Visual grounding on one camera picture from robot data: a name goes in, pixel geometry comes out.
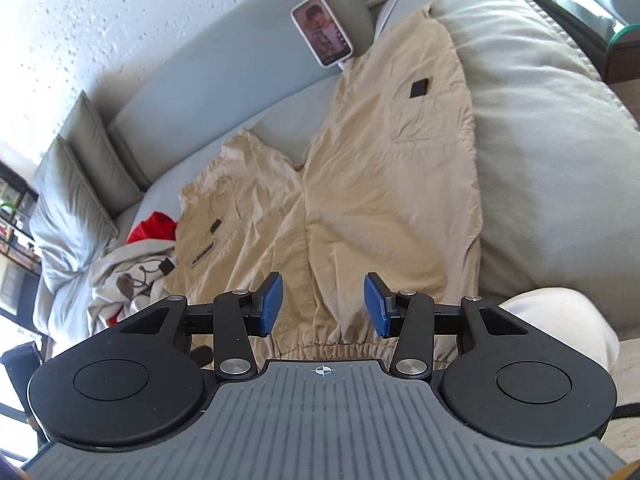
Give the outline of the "white smartphone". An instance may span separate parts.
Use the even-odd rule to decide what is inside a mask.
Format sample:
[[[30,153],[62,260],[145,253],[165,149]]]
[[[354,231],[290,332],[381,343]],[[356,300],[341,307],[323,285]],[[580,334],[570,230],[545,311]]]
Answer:
[[[341,65],[355,51],[326,0],[304,0],[291,18],[314,58],[324,68]]]

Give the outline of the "white trousers knee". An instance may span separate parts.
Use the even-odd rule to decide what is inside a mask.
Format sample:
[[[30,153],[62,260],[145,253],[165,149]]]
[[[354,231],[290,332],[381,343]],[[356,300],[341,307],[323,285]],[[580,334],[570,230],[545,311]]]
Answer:
[[[523,292],[500,304],[503,310],[612,370],[620,341],[589,298],[577,290],[549,287]]]

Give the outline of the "glass side table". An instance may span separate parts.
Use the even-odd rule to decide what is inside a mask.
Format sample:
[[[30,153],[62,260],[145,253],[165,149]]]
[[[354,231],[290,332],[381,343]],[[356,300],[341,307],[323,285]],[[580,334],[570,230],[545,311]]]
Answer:
[[[639,77],[639,0],[534,0],[608,84]]]

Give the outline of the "dark shelf unit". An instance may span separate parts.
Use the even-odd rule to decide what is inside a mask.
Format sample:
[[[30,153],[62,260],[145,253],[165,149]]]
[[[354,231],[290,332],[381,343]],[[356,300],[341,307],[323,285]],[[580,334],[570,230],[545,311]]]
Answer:
[[[32,326],[41,256],[30,232],[38,195],[4,162],[1,164],[1,314]]]

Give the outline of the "red garment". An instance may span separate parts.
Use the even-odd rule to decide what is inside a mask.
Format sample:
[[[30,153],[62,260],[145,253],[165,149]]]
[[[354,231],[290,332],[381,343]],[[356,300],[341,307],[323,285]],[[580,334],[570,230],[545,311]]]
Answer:
[[[122,322],[166,295],[165,278],[175,269],[174,249],[177,222],[154,211],[138,223],[126,244],[114,250],[103,287],[103,299],[110,305],[101,312],[108,327]]]

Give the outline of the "tan khaki jacket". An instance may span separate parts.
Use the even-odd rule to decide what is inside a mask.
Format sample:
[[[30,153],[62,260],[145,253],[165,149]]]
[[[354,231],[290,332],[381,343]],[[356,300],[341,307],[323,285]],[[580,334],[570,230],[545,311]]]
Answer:
[[[258,361],[388,360],[368,273],[444,304],[477,291],[474,129],[454,43],[416,10],[347,65],[302,164],[241,130],[182,189],[167,291],[205,304],[278,272],[283,304],[252,343]]]

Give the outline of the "grey sofa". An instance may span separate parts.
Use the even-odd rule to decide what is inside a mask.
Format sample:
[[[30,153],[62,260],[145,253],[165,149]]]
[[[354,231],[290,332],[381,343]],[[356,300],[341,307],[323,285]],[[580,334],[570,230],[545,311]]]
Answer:
[[[139,203],[111,217],[118,234],[105,248],[120,246],[154,211],[178,214],[183,185],[241,128],[290,159],[303,157],[340,73],[319,67],[300,38],[291,20],[299,1],[245,1],[160,66],[111,122],[102,120],[142,191]],[[390,29],[378,30],[362,0],[328,1],[358,52]],[[89,337],[89,269],[55,294],[41,275],[35,326],[60,348]]]

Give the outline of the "light grey seat cushion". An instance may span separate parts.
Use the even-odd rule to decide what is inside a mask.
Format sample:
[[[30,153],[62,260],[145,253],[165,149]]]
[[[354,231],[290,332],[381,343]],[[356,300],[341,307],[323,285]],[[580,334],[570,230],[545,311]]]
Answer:
[[[533,0],[388,0],[385,30],[429,6],[471,92],[484,226],[480,291],[588,296],[639,333],[639,128]]]

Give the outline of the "grey-green throw pillow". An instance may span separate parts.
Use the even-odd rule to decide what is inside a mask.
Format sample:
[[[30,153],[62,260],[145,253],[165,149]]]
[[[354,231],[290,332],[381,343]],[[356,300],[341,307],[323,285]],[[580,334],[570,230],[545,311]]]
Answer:
[[[93,191],[112,218],[140,202],[141,188],[120,160],[102,118],[85,91],[78,94],[58,135],[73,151]]]
[[[118,229],[72,149],[54,139],[36,174],[38,200],[29,229],[42,253],[42,275],[54,294],[83,274]]]

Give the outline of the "beige hoodie with bear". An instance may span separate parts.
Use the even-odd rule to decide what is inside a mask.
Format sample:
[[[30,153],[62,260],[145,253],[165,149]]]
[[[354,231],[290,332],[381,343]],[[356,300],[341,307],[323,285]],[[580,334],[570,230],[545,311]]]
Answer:
[[[90,268],[89,335],[106,330],[166,296],[164,281],[175,269],[173,240],[122,245]]]

